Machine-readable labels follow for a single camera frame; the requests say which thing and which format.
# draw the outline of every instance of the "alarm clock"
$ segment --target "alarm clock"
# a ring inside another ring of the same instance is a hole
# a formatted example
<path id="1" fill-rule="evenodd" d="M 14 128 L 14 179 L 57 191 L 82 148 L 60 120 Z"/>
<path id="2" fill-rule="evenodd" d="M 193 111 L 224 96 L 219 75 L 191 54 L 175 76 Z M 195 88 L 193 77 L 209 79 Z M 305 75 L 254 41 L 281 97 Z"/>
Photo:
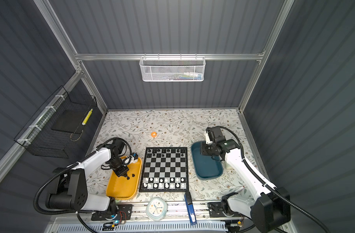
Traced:
<path id="1" fill-rule="evenodd" d="M 147 205 L 147 216 L 154 220 L 160 221 L 167 213 L 167 203 L 159 197 L 154 197 Z"/>

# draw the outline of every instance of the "yellow marker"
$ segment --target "yellow marker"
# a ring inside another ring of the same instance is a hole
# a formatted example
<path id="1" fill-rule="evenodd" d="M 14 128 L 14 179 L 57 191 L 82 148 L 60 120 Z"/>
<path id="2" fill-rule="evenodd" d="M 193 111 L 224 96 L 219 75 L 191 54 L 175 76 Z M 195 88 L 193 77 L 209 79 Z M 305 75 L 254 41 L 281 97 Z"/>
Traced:
<path id="1" fill-rule="evenodd" d="M 87 124 L 87 121 L 88 121 L 88 119 L 90 118 L 90 116 L 91 116 L 91 114 L 92 114 L 92 110 L 93 110 L 93 109 L 91 109 L 91 110 L 88 112 L 87 116 L 84 118 L 84 121 L 82 122 L 82 125 Z"/>

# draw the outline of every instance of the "yellow tray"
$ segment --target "yellow tray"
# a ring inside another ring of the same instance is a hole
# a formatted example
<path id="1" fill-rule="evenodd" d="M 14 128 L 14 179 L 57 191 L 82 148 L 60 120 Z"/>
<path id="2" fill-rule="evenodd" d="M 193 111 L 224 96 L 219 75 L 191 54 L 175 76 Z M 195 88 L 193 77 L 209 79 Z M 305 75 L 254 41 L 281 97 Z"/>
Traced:
<path id="1" fill-rule="evenodd" d="M 141 172 L 141 159 L 138 158 L 136 163 L 128 165 L 129 171 L 127 172 L 130 179 L 127 177 L 121 176 L 117 177 L 114 172 L 111 173 L 108 187 L 106 188 L 106 196 L 112 196 L 118 200 L 127 200 L 132 198 L 137 191 L 138 181 L 140 180 Z"/>

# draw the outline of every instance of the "floral tablecloth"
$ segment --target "floral tablecloth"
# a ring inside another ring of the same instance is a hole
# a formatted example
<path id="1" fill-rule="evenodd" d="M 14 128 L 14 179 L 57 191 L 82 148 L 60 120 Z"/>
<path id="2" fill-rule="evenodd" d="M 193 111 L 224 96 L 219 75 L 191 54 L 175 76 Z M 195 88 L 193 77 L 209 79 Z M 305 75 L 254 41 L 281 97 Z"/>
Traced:
<path id="1" fill-rule="evenodd" d="M 255 165 L 235 109 L 110 111 L 105 117 L 96 145 L 111 137 L 121 137 L 142 160 L 146 147 L 188 147 L 189 191 L 194 201 L 221 199 L 223 195 L 240 189 L 241 195 L 251 197 L 241 177 L 233 169 L 226 169 L 224 165 L 223 174 L 216 179 L 197 178 L 191 145 L 204 141 L 205 129 L 213 126 L 225 126 L 236 133 L 244 146 L 245 156 Z M 157 136 L 151 137 L 152 132 L 157 132 Z M 227 139 L 233 138 L 226 130 L 223 134 Z M 87 175 L 88 192 L 105 196 L 111 172 L 99 167 Z M 147 202 L 154 196 L 160 196 L 165 201 L 184 200 L 184 193 L 181 192 L 138 192 L 132 199 L 122 202 Z"/>

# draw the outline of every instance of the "teal tray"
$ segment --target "teal tray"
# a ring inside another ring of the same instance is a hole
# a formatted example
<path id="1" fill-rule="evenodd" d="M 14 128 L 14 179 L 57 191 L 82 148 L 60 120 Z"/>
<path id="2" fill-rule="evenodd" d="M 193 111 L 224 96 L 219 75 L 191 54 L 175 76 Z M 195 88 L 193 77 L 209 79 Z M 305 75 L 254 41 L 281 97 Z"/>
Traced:
<path id="1" fill-rule="evenodd" d="M 192 158 L 194 169 L 200 180 L 211 180 L 218 178 L 223 173 L 223 166 L 220 161 L 211 159 L 211 156 L 203 156 L 201 154 L 201 142 L 192 144 Z"/>

